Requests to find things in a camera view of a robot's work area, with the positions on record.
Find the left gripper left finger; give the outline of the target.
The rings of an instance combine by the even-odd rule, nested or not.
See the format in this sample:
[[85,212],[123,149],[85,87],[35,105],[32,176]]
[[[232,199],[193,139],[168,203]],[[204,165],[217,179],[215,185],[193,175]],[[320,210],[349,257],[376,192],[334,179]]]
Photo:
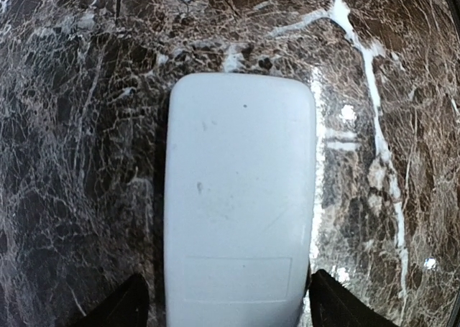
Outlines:
[[141,274],[133,274],[101,304],[77,322],[79,327],[145,327],[150,297]]

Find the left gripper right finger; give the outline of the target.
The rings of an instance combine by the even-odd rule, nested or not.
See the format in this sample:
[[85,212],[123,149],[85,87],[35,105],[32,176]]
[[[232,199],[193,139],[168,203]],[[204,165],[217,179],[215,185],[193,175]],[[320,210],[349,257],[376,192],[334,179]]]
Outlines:
[[311,275],[310,312],[314,327],[395,327],[367,307],[327,271]]

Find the white remote control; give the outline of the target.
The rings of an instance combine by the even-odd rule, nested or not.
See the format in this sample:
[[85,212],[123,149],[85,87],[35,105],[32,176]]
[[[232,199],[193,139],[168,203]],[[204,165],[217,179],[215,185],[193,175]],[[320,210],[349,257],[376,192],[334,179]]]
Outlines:
[[303,83],[194,73],[170,94],[169,326],[295,326],[309,268],[316,103]]

